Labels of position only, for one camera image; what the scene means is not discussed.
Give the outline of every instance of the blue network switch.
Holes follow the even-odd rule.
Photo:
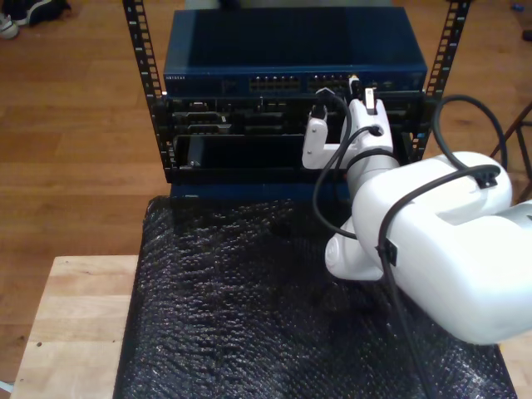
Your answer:
[[[402,7],[175,12],[170,98],[301,97],[347,87],[420,91],[426,64]]]

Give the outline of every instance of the wooden table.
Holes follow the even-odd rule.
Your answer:
[[[56,258],[12,399],[112,398],[136,256]],[[520,399],[532,398],[532,333],[501,345]]]

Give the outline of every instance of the wooden floor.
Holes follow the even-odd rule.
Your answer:
[[[54,260],[11,399],[112,398],[137,260]]]
[[[431,64],[446,2],[396,3],[406,6]],[[63,21],[23,29],[16,40],[0,42],[0,380],[5,382],[17,374],[54,257],[137,254],[149,199],[169,192],[120,3],[72,5],[73,14]],[[171,11],[182,6],[146,5],[161,69]],[[520,40],[507,3],[475,2],[446,93],[478,97],[506,128],[532,99],[531,65],[532,46]],[[449,106],[442,126],[454,149],[489,153],[495,146],[492,128],[471,108]],[[515,140],[510,146],[510,167],[524,181]],[[431,143],[428,155],[436,152]]]

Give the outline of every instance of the bubble wrap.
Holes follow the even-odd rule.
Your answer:
[[[154,199],[114,398],[423,398],[386,286],[331,276],[329,237],[308,204]],[[498,347],[403,298],[441,398],[517,397]]]

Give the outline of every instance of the metal bracket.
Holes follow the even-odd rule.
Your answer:
[[[455,59],[458,43],[461,38],[471,0],[449,1],[449,10],[443,32],[441,33],[436,58],[432,65],[429,81],[426,85],[426,105],[421,116],[419,131],[412,132],[410,162],[416,162],[423,158],[426,144],[431,136],[430,122],[434,111],[434,105],[443,97],[447,79],[451,73],[451,66]]]
[[[166,181],[170,183],[171,172],[177,166],[174,157],[174,147],[168,132],[168,116],[165,110],[159,71],[155,64],[155,54],[151,44],[144,3],[142,0],[122,0],[122,5],[126,13],[127,26],[130,30],[136,63],[139,67],[140,80],[142,81],[142,88],[144,89],[150,111],[151,123],[155,131],[157,145],[159,146]]]
[[[471,1],[450,1],[446,22],[440,38],[436,59],[426,85],[426,95],[440,100],[446,87],[451,65],[455,59]]]

